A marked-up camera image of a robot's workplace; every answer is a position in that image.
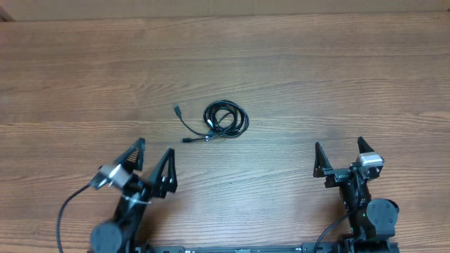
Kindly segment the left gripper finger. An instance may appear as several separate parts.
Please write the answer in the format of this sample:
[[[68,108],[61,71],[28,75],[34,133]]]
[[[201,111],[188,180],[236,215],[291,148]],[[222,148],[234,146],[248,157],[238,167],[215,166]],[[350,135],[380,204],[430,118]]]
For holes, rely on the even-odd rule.
[[[156,168],[148,177],[151,197],[165,198],[167,193],[175,193],[178,183],[175,169],[175,150],[168,148]]]
[[[146,140],[138,138],[132,146],[114,160],[114,164],[121,165],[128,172],[142,171],[145,147]]]

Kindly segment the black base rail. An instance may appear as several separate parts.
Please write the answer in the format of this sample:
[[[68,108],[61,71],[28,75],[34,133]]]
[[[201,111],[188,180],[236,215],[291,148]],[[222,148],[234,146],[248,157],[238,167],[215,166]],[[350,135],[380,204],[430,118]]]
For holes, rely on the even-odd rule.
[[[153,247],[148,243],[138,246],[135,253],[338,253],[347,252],[338,242],[321,242],[315,249],[314,242],[301,245],[279,246],[241,246],[241,247],[182,247],[164,246]]]

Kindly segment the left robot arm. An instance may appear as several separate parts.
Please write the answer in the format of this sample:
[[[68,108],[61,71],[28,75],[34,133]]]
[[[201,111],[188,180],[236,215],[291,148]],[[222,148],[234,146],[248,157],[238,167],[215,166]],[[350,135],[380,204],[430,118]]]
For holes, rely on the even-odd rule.
[[[151,199],[163,199],[168,193],[176,192],[175,150],[168,148],[149,175],[139,176],[145,149],[146,140],[138,138],[111,164],[101,166],[91,179],[89,185],[96,190],[112,186],[121,191],[113,217],[91,232],[93,252],[133,252],[136,234]]]

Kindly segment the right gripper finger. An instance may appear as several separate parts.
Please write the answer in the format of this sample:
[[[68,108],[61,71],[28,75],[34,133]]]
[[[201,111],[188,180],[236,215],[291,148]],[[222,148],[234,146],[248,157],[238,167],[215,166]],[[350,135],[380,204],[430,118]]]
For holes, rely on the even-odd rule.
[[[315,163],[313,177],[321,178],[331,174],[333,167],[331,166],[326,154],[321,147],[321,144],[317,141],[315,143]]]
[[[373,153],[374,149],[364,140],[362,136],[358,137],[357,144],[359,148],[359,153]]]

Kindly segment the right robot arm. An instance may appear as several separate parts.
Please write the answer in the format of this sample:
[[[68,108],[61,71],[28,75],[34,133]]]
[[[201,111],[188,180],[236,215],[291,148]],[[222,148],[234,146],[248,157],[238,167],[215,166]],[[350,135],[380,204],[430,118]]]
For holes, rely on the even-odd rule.
[[[373,199],[368,182],[380,176],[385,160],[363,137],[358,137],[359,155],[347,168],[335,169],[319,142],[315,143],[313,177],[324,178],[326,188],[338,187],[346,214],[329,225],[312,252],[398,252],[397,243],[391,243],[399,216],[396,202],[384,198]],[[324,242],[328,232],[344,220],[351,232],[340,235],[336,242]]]

